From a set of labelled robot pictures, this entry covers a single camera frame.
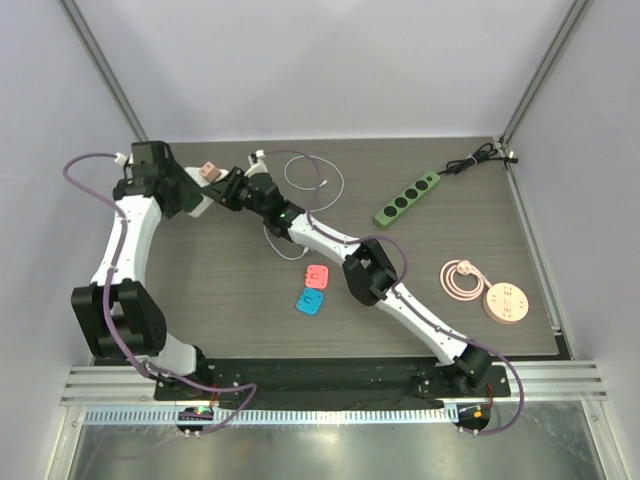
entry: pink cable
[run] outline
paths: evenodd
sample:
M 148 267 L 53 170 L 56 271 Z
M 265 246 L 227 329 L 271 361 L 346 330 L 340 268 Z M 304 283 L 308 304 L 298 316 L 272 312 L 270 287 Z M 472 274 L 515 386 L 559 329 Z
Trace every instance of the pink cable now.
M 455 281 L 456 273 L 476 277 L 475 288 L 473 290 L 460 288 Z M 440 285 L 450 297 L 461 302 L 475 300 L 482 295 L 485 287 L 491 287 L 489 280 L 469 260 L 451 260 L 445 263 L 440 270 Z

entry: pink block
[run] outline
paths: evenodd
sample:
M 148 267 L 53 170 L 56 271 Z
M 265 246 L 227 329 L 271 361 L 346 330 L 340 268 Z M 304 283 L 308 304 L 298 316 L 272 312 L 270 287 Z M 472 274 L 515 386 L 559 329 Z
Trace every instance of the pink block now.
M 305 275 L 305 286 L 323 290 L 329 284 L 329 268 L 324 265 L 309 265 Z
M 211 162 L 207 162 L 200 167 L 200 176 L 209 183 L 213 183 L 220 176 L 220 173 L 220 169 Z

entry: white wall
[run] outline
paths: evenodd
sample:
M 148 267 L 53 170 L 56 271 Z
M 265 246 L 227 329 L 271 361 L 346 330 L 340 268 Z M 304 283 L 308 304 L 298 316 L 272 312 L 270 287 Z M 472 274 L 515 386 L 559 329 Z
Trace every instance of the white wall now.
M 576 346 L 595 359 L 636 461 L 638 18 L 638 2 L 593 2 L 512 145 Z
M 69 368 L 89 360 L 69 297 L 112 220 L 60 172 L 133 138 L 53 0 L 0 2 L 0 65 L 0 470 L 30 480 L 50 459 Z M 77 175 L 109 192 L 118 173 L 103 159 Z
M 150 137 L 492 135 L 570 0 L 78 0 Z

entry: white cable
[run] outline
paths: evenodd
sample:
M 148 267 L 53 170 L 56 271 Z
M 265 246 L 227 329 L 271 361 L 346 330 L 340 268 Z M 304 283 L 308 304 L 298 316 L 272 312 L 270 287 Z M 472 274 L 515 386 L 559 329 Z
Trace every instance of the white cable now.
M 326 163 L 327 165 L 330 165 L 340 176 L 340 191 L 338 192 L 338 194 L 336 195 L 336 198 L 334 198 L 331 203 L 329 203 L 328 205 L 325 205 L 324 207 L 321 208 L 316 208 L 311 210 L 312 213 L 314 212 L 321 212 L 323 210 L 326 210 L 327 208 L 332 207 L 342 196 L 342 192 L 344 191 L 344 177 L 342 176 L 342 172 L 340 171 L 340 169 L 338 167 L 336 167 L 336 165 L 332 162 L 330 162 L 329 160 L 325 160 L 324 158 L 321 157 L 316 157 L 315 155 L 309 155 L 311 158 L 315 158 L 316 160 L 320 160 L 321 162 Z M 323 180 L 322 182 L 320 182 L 320 185 L 318 185 L 317 187 L 301 187 L 300 185 L 297 185 L 295 183 L 293 183 L 290 179 L 289 179 L 289 175 L 287 175 L 287 169 L 289 168 L 289 165 L 291 165 L 292 162 L 296 161 L 296 160 L 300 160 L 301 158 L 305 158 L 302 155 L 298 155 L 297 157 L 293 157 L 291 160 L 289 160 L 285 166 L 284 166 L 284 179 L 287 181 L 287 183 L 289 185 L 291 185 L 293 188 L 297 188 L 298 190 L 305 190 L 307 192 L 313 191 L 313 190 L 317 190 L 318 188 L 324 187 L 327 183 L 329 183 L 327 180 Z
M 321 212 L 323 210 L 326 210 L 329 207 L 332 207 L 342 196 L 342 192 L 344 191 L 344 176 L 342 175 L 342 172 L 340 171 L 340 169 L 338 167 L 336 167 L 336 165 L 332 162 L 330 162 L 329 160 L 325 160 L 324 158 L 321 157 L 316 157 L 315 155 L 309 155 L 309 157 L 311 158 L 315 158 L 316 160 L 320 160 L 321 162 L 324 162 L 328 165 L 330 165 L 336 172 L 338 172 L 338 175 L 340 176 L 340 191 L 338 191 L 338 194 L 336 195 L 336 198 L 334 198 L 331 203 L 325 205 L 324 207 L 321 208 L 315 208 L 313 210 L 311 210 L 312 213 L 315 212 Z M 297 185 L 295 183 L 293 183 L 290 179 L 289 179 L 289 175 L 287 175 L 287 169 L 289 168 L 289 165 L 291 165 L 292 162 L 296 161 L 296 160 L 300 160 L 301 158 L 306 158 L 304 155 L 298 155 L 297 157 L 293 157 L 291 160 L 289 160 L 285 165 L 284 165 L 284 179 L 287 181 L 287 183 L 289 185 L 291 185 L 293 188 L 297 188 L 298 190 L 304 190 L 307 192 L 312 192 L 313 190 L 317 190 L 318 188 L 322 188 L 324 187 L 327 183 L 329 183 L 328 180 L 323 180 L 322 182 L 320 182 L 320 185 L 318 185 L 317 187 L 301 187 L 300 185 Z M 285 254 L 283 254 L 280 250 L 277 249 L 277 247 L 273 244 L 273 242 L 271 241 L 271 239 L 269 238 L 269 231 L 267 230 L 267 227 L 265 227 L 264 225 L 262 226 L 262 229 L 264 230 L 264 238 L 267 239 L 267 242 L 269 242 L 269 245 L 271 245 L 271 248 L 273 248 L 273 250 L 280 255 L 282 258 L 284 258 L 285 260 L 290 260 L 290 261 L 294 261 L 294 260 L 300 260 L 302 257 L 304 257 L 307 252 L 309 251 L 308 247 L 304 247 L 304 249 L 302 250 L 302 253 L 300 255 L 298 255 L 297 257 L 287 257 Z
M 307 252 L 309 251 L 309 247 L 304 247 L 304 249 L 302 250 L 302 253 L 300 255 L 298 255 L 297 257 L 287 257 L 284 253 L 282 253 L 280 250 L 278 250 L 276 248 L 276 246 L 273 244 L 273 242 L 271 241 L 271 239 L 269 238 L 269 230 L 267 230 L 267 227 L 265 227 L 264 225 L 262 226 L 262 229 L 264 230 L 264 238 L 267 239 L 267 242 L 269 242 L 269 245 L 271 245 L 271 248 L 273 248 L 275 250 L 275 252 L 280 255 L 282 258 L 284 258 L 285 260 L 300 260 L 302 257 L 304 257 Z

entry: white connector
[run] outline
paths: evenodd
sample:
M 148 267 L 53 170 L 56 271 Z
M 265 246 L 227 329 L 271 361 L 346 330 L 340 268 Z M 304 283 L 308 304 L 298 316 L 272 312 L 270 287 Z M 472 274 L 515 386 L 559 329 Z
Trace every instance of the white connector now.
M 117 152 L 114 161 L 121 167 L 124 167 L 129 162 L 129 157 L 124 153 Z
M 249 165 L 255 165 L 257 163 L 264 162 L 264 158 L 264 150 L 256 150 L 251 155 L 249 155 Z

